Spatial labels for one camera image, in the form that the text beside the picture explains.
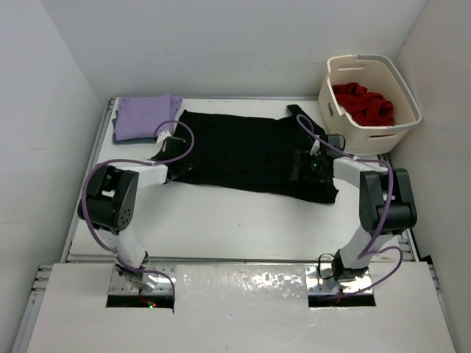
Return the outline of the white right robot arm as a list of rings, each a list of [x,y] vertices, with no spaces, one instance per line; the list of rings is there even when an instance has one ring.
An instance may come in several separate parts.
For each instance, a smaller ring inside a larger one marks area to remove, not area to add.
[[[311,149],[295,150],[290,175],[295,182],[323,184],[337,178],[358,189],[360,226],[331,262],[332,279],[337,282],[363,276],[392,236],[417,222],[408,171],[383,160],[345,154],[339,141],[338,135],[316,136]]]

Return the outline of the lavender garment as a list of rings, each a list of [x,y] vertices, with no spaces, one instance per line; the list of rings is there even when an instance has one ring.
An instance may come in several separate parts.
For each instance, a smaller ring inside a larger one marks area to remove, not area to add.
[[[155,138],[165,128],[173,130],[172,124],[183,98],[174,95],[125,96],[119,99],[114,123],[115,142]]]

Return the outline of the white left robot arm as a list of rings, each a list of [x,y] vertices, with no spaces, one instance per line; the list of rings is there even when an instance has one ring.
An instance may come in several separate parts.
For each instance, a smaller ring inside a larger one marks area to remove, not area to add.
[[[184,159],[194,147],[194,137],[169,136],[149,160],[114,159],[96,165],[85,178],[77,209],[94,240],[114,254],[118,274],[134,286],[154,289],[169,276],[156,270],[130,226],[140,189],[164,185],[193,166]]]

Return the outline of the black garment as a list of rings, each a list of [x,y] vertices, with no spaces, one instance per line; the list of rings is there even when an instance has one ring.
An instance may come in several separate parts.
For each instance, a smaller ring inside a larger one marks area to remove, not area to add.
[[[302,108],[291,104],[287,110],[281,119],[184,111],[174,134],[194,139],[182,160],[193,168],[176,180],[333,204],[338,193],[333,181],[290,178],[295,151],[309,150],[313,141],[297,122]]]

